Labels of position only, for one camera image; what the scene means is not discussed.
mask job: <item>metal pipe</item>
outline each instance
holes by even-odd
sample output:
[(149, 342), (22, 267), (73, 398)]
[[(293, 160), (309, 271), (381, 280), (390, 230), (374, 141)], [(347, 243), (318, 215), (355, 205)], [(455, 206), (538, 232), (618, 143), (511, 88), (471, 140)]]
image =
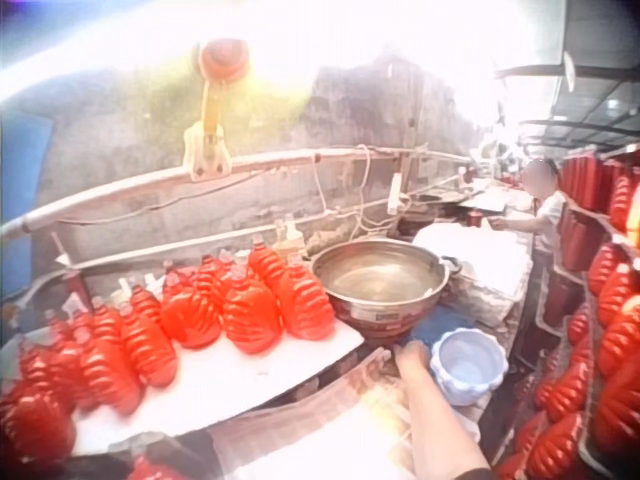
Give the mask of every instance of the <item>metal pipe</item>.
[[(441, 158), (460, 163), (468, 163), (469, 161), (469, 159), (465, 157), (440, 152), (430, 152), (428, 150), (383, 147), (368, 148), (371, 159), (373, 160), (393, 160), (398, 158), (400, 154), (413, 153), (422, 158)], [(312, 158), (315, 158), (316, 161), (362, 160), (364, 158), (364, 150), (357, 147), (340, 147), (243, 155), (233, 158), (232, 173), (250, 173), (259, 170), (308, 165)], [(79, 210), (104, 204), (121, 195), (140, 194), (150, 189), (167, 189), (188, 183), (192, 183), (189, 172), (183, 167), (174, 167), (90, 188), (51, 202), (43, 207), (36, 208), (18, 218), (4, 223), (0, 230), (0, 237), (2, 237), (3, 240), (10, 240), (33, 233), (36, 230), (55, 223), (63, 217), (73, 215)]]
[[(433, 185), (427, 185), (425, 187), (408, 192), (406, 195), (416, 195), (418, 193), (431, 190), (433, 188), (438, 188), (458, 178), (459, 178), (459, 175), (453, 175), (439, 182), (436, 182)], [(368, 202), (363, 205), (363, 208), (370, 208), (370, 207), (375, 207), (377, 205), (383, 205), (387, 203), (387, 201), (388, 201), (387, 198), (383, 198), (381, 200)], [(343, 218), (344, 216), (350, 216), (351, 214), (356, 214), (359, 209), (360, 209), (360, 205), (347, 208), (344, 211), (341, 211), (335, 214), (323, 212), (316, 215), (311, 215), (309, 217), (298, 219), (295, 221), (295, 223), (305, 224), (305, 223), (315, 222), (318, 220), (322, 220), (330, 215), (336, 215), (337, 218)], [(68, 273), (70, 270), (71, 271), (90, 270), (92, 268), (97, 268), (103, 265), (107, 265), (109, 263), (117, 263), (117, 262), (122, 262), (126, 260), (133, 260), (135, 258), (145, 257), (149, 255), (156, 255), (158, 253), (178, 250), (180, 248), (194, 247), (198, 245), (204, 245), (207, 243), (219, 242), (222, 240), (230, 240), (238, 237), (252, 235), (254, 233), (264, 233), (269, 230), (275, 230), (275, 228), (276, 226), (273, 224), (261, 225), (258, 227), (245, 228), (242, 230), (234, 230), (231, 232), (217, 233), (214, 235), (208, 235), (206, 237), (193, 238), (190, 240), (182, 240), (180, 242), (166, 243), (164, 245), (156, 245), (154, 247), (142, 248), (139, 250), (130, 250), (128, 252), (117, 253), (115, 255), (108, 255), (106, 257), (94, 258), (93, 260), (87, 260), (84, 262), (75, 263), (75, 264), (69, 265), (68, 268), (56, 270), (54, 272), (49, 272), (36, 278), (31, 283), (31, 286), (29, 287), (29, 289), (26, 290), (20, 297), (18, 297), (18, 300), (15, 301), (15, 305), (20, 309), (24, 309), (27, 306), (27, 304), (31, 301), (33, 296), (36, 293), (38, 293), (38, 291), (40, 291), (40, 289), (42, 289), (49, 282), (52, 282), (53, 280), (59, 277), (62, 277), (63, 275)]]

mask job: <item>concrete wall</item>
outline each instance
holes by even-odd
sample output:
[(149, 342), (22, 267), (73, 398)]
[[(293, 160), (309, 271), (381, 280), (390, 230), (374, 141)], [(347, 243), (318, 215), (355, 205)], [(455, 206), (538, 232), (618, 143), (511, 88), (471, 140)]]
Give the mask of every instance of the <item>concrete wall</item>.
[[(189, 58), (171, 68), (133, 73), (101, 71), (50, 80), (12, 98), (5, 106), (51, 118), (54, 133), (40, 180), (37, 204), (153, 170), (180, 165), (183, 132), (199, 115), (202, 81)], [(398, 58), (384, 57), (351, 70), (324, 69), (309, 91), (276, 92), (257, 85), (250, 93), (234, 92), (224, 111), (227, 144), (232, 154), (329, 145), (419, 145), (465, 154), (480, 131), (462, 119), (451, 92), (431, 75)], [(357, 184), (364, 162), (318, 165), (330, 206), (358, 202)], [(383, 198), (399, 162), (373, 162), (366, 200)], [(412, 185), (450, 175), (446, 162), (415, 165)], [(83, 214), (103, 218), (165, 202), (177, 195), (210, 187), (188, 186), (126, 198)], [(217, 232), (272, 223), (286, 213), (297, 217), (322, 210), (311, 167), (266, 173), (224, 192), (185, 200), (133, 219), (100, 226), (57, 224), (34, 234), (34, 277), (56, 268), (50, 240), (55, 230), (74, 261)], [(338, 223), (309, 225), (310, 236), (335, 231)], [(170, 258), (195, 262), (207, 245), (177, 251)], [(233, 245), (249, 246), (249, 239)], [(93, 294), (116, 288), (116, 279), (155, 270), (161, 258), (144, 259), (92, 272)], [(44, 308), (57, 308), (64, 289), (53, 285), (34, 301), (37, 324)]]

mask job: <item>stainless steel pot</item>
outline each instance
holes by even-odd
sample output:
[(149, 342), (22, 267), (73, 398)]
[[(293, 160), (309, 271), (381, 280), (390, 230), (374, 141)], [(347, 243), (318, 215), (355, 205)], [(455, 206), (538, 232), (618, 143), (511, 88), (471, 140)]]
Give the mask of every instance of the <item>stainless steel pot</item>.
[(461, 269), (454, 258), (388, 238), (328, 248), (311, 268), (337, 317), (371, 339), (408, 332), (436, 305), (449, 276)]

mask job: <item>person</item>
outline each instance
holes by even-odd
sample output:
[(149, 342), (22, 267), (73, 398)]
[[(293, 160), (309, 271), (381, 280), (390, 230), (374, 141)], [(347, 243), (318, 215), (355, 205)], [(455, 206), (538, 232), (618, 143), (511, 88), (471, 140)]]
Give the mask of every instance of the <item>person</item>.
[(558, 223), (562, 215), (564, 195), (558, 189), (559, 171), (551, 159), (532, 160), (522, 172), (522, 186), (542, 205), (535, 218), (512, 219), (491, 217), (489, 223), (495, 230), (516, 230), (537, 233), (546, 248), (556, 251), (558, 247)]
[(419, 480), (493, 480), (480, 448), (455, 417), (427, 371), (429, 350), (419, 340), (395, 348), (411, 416), (413, 461)]

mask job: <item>white cloth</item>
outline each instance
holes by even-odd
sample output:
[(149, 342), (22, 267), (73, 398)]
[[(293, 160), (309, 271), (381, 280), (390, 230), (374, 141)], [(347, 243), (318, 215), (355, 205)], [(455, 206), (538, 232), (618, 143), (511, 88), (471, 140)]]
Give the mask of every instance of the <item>white cloth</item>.
[(548, 245), (555, 251), (556, 247), (559, 245), (560, 235), (558, 233), (558, 224), (560, 223), (560, 217), (562, 216), (562, 207), (564, 206), (564, 202), (566, 199), (564, 195), (559, 191), (548, 197), (542, 205), (538, 209), (538, 217), (548, 219), (553, 225), (553, 234), (551, 238), (549, 235), (541, 235), (540, 239), (543, 244)]

